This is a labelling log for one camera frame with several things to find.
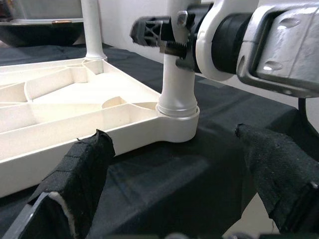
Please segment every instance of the white wall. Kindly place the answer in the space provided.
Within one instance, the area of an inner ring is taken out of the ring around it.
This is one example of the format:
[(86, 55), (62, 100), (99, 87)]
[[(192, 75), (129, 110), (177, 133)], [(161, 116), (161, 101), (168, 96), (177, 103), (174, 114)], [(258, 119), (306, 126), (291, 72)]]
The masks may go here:
[[(132, 43), (130, 30), (132, 24), (141, 16), (165, 15), (165, 5), (168, 0), (99, 0), (102, 22), (103, 42), (117, 48), (127, 49), (150, 59), (162, 62), (163, 55), (158, 48), (142, 47)], [(279, 0), (260, 0), (260, 4), (275, 3)], [(269, 99), (273, 99), (297, 107), (297, 99), (277, 93), (257, 89), (241, 83), (237, 77), (223, 82)], [(314, 126), (319, 129), (318, 99), (308, 100), (308, 115)]]

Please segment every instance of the white plastic pole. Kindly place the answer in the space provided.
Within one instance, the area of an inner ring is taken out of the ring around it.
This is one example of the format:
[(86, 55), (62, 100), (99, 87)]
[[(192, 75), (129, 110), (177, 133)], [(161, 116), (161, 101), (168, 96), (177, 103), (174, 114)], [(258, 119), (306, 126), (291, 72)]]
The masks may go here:
[[(192, 3), (201, 3), (201, 0), (167, 1), (166, 15), (171, 16), (177, 42), (186, 43), (189, 33), (187, 29), (177, 26), (177, 13), (186, 10)], [(176, 67), (176, 59), (175, 56), (164, 56), (163, 89), (157, 109), (170, 117), (189, 117), (196, 114), (197, 110), (197, 101), (194, 95), (195, 73)]]
[(86, 59), (106, 58), (103, 53), (98, 0), (81, 0), (86, 42)]

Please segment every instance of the white mount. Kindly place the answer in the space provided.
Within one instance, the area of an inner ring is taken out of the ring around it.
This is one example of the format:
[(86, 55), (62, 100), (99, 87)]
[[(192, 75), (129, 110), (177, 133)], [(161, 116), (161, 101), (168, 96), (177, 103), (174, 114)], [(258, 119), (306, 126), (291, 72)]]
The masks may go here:
[[(171, 0), (168, 14), (174, 19), (193, 2)], [(112, 138), (117, 155), (196, 133), (194, 74), (166, 55), (160, 96), (107, 63), (97, 0), (82, 0), (82, 10), (85, 58), (0, 67), (0, 197), (40, 183), (77, 138), (96, 129)]]

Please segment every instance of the black tablecloth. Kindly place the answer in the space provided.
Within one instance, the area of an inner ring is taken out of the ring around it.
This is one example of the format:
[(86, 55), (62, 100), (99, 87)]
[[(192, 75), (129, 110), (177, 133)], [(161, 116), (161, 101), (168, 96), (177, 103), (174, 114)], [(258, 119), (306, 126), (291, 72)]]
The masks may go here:
[[(162, 64), (126, 50), (104, 50), (111, 64), (161, 91)], [(84, 56), (84, 46), (5, 48), (0, 65)], [(234, 133), (239, 123), (287, 133), (311, 150), (295, 108), (201, 77), (196, 77), (195, 95), (201, 113), (194, 139), (157, 142), (115, 158), (88, 238), (223, 234), (255, 194)], [(33, 190), (0, 199), (0, 237)]]

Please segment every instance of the white cylindrical post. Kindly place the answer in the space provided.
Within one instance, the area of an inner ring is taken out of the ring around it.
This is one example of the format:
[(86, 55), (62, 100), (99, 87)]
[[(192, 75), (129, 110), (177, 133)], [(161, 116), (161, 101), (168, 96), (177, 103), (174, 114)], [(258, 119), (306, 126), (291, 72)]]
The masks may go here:
[(86, 42), (86, 59), (106, 58), (101, 40), (98, 0), (81, 0)]
[[(174, 37), (177, 42), (187, 43), (188, 30), (177, 26), (177, 13), (186, 10), (192, 3), (201, 0), (169, 0), (166, 14), (171, 16)], [(164, 55), (163, 89), (157, 109), (164, 115), (180, 118), (196, 114), (197, 101), (194, 95), (195, 73), (176, 67), (177, 57)]]

